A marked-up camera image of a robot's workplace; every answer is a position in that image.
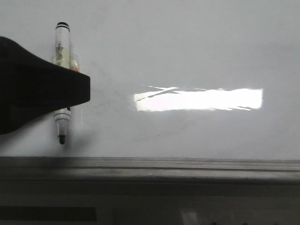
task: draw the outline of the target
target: whiteboard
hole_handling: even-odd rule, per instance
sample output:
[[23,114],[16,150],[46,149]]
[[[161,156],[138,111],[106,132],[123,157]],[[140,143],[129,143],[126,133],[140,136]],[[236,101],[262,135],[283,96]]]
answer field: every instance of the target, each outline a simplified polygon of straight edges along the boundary
[[[91,100],[72,108],[65,145],[50,113],[1,135],[0,156],[300,159],[299,11],[296,0],[2,0],[1,35],[42,59],[56,23],[70,25]],[[201,94],[234,90],[261,102],[218,108]]]

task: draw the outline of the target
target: metal ledge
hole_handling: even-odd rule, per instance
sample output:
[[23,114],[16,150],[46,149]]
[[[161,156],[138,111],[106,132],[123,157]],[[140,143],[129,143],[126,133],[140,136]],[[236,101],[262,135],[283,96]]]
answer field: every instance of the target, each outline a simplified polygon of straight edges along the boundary
[[0,181],[300,183],[300,161],[0,157]]

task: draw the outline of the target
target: whiteboard marker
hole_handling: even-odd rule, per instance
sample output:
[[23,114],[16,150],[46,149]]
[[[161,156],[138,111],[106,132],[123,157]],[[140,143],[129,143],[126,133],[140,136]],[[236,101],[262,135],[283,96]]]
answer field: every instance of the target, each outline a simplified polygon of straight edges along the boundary
[[[70,28],[65,22],[59,22],[55,28],[54,64],[70,69]],[[65,143],[67,127],[70,121],[70,107],[54,111],[60,143]]]

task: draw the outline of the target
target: white surface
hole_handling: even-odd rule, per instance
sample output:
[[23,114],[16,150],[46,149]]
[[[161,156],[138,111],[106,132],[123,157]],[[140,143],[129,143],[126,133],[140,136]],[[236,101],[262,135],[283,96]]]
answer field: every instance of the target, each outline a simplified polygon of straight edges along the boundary
[[[300,2],[0,1],[1,35],[50,60],[70,25],[91,101],[61,146],[53,114],[0,136],[1,156],[300,159]],[[151,88],[263,89],[260,109],[137,111]]]

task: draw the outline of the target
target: black marker tip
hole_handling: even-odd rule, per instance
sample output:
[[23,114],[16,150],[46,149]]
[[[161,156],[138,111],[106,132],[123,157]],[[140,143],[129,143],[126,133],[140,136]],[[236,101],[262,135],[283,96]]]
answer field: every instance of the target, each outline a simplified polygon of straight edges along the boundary
[[58,135],[58,137],[60,138],[60,143],[64,144],[65,143],[65,136],[64,135]]

